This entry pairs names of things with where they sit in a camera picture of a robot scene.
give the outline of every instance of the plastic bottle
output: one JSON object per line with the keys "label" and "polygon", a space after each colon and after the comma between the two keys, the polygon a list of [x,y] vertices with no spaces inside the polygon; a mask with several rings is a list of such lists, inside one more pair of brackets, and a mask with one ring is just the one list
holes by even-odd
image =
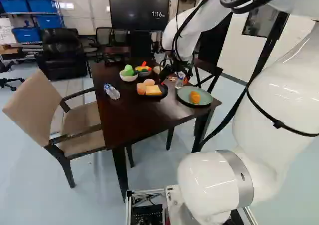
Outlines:
{"label": "plastic bottle", "polygon": [[111,99],[117,100],[120,98],[120,93],[111,84],[104,84],[104,91],[110,96]]}
{"label": "plastic bottle", "polygon": [[177,73],[177,80],[176,80],[176,84],[175,84],[175,88],[176,89],[180,89],[181,87],[184,86],[184,79],[185,79],[185,73],[184,72],[178,72]]}

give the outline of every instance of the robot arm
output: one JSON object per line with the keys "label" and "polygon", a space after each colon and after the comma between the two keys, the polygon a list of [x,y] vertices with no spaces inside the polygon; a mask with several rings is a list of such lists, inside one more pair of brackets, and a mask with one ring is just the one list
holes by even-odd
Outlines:
{"label": "robot arm", "polygon": [[[246,4],[240,2],[248,1],[232,2],[226,4],[228,8],[223,7],[223,0],[208,0],[201,6],[178,37],[177,49],[182,60],[192,55],[202,31],[216,26],[231,11],[245,11]],[[317,0],[264,2],[288,13],[319,18],[319,10],[314,6]],[[195,9],[178,15],[178,28]],[[165,49],[176,51],[176,31],[174,18],[163,35]],[[178,168],[181,195],[200,224],[223,224],[232,209],[273,197],[280,190],[291,162],[314,139],[307,134],[319,133],[318,51],[319,22],[306,38],[264,69],[249,86],[250,97],[256,104],[293,128],[292,131],[274,126],[245,95],[233,123],[238,146],[232,151],[191,154],[181,162]]]}

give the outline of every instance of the black leather armchair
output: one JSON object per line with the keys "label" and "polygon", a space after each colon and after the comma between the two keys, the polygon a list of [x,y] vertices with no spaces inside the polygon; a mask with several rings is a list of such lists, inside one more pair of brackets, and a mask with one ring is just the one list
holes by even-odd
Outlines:
{"label": "black leather armchair", "polygon": [[41,31],[43,52],[35,55],[48,79],[69,79],[87,75],[87,59],[76,29],[56,28]]}

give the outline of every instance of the wooden chair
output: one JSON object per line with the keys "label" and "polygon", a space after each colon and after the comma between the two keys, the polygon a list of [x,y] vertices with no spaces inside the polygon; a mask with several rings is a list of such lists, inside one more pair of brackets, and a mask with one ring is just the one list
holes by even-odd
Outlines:
{"label": "wooden chair", "polygon": [[[13,94],[3,112],[37,144],[45,148],[61,164],[71,188],[75,187],[70,161],[106,149],[96,102],[74,109],[66,101],[94,91],[86,89],[62,98],[41,70],[27,79]],[[61,106],[66,115],[61,135],[50,139],[54,112]],[[127,148],[131,167],[132,148]]]}

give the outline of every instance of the television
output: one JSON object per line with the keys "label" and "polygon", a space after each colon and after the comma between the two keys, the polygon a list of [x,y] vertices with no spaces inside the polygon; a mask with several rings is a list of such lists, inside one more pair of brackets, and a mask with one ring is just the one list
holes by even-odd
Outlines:
{"label": "television", "polygon": [[163,31],[168,23],[169,0],[109,0],[112,28]]}

